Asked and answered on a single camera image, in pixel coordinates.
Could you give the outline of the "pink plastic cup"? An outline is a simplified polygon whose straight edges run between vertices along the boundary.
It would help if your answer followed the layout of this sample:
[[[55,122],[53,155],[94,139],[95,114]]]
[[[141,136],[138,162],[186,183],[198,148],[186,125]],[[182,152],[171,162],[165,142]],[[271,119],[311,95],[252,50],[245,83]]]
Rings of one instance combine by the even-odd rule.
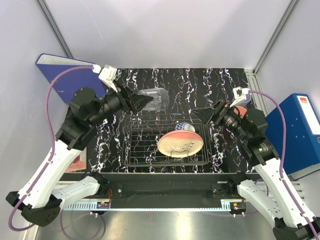
[[[239,110],[240,117],[243,118],[246,115],[247,108],[243,106],[237,106],[236,108]]]

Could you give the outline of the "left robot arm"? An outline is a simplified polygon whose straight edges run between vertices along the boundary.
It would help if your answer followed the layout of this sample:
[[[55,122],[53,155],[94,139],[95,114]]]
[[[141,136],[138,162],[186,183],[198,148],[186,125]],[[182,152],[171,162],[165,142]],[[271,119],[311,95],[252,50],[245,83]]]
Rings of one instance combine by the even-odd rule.
[[[56,190],[55,186],[68,166],[81,154],[97,133],[97,125],[118,111],[138,113],[154,98],[141,91],[118,85],[98,98],[89,87],[79,89],[69,103],[67,115],[53,136],[52,147],[36,173],[19,191],[11,191],[6,201],[31,223],[45,227],[69,204],[88,196],[103,198],[109,193],[109,181],[94,172]]]

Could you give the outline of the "pink beige plate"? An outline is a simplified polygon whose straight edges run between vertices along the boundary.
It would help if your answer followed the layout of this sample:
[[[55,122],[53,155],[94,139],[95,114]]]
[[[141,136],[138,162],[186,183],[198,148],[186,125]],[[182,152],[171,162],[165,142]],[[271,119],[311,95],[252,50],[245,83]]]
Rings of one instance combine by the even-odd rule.
[[[157,148],[160,153],[171,158],[186,158],[198,153],[204,146],[203,138],[196,132],[174,130],[163,135]]]

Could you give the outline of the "clear glass tumbler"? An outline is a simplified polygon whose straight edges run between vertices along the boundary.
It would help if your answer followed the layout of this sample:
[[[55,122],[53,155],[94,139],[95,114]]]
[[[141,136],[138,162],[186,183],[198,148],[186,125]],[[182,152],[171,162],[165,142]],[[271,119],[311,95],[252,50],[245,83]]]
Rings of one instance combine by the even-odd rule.
[[[164,88],[142,89],[138,93],[153,97],[153,100],[142,109],[143,111],[164,111],[169,106],[169,93]]]

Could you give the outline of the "lavender plastic cup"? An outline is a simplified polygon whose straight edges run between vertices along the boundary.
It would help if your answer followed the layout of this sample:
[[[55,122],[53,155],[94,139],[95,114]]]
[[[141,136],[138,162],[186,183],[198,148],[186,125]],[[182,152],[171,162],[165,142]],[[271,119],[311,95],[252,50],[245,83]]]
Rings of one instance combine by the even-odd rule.
[[[246,97],[246,100],[245,100],[245,102],[244,103],[248,103],[248,102],[250,102],[251,101],[251,99],[252,99],[252,96],[249,94],[249,95],[247,95],[247,97]]]

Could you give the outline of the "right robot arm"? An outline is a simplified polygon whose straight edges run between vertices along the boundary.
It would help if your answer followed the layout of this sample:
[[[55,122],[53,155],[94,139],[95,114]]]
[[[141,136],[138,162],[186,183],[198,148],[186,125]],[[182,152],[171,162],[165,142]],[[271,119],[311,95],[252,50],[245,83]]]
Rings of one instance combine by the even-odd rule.
[[[273,144],[265,136],[268,127],[263,111],[251,108],[243,117],[230,103],[193,109],[204,124],[225,127],[241,140],[241,154],[265,182],[273,197],[263,193],[245,173],[237,173],[228,181],[232,198],[249,201],[270,224],[277,240],[318,240],[320,219],[301,199],[281,166]]]

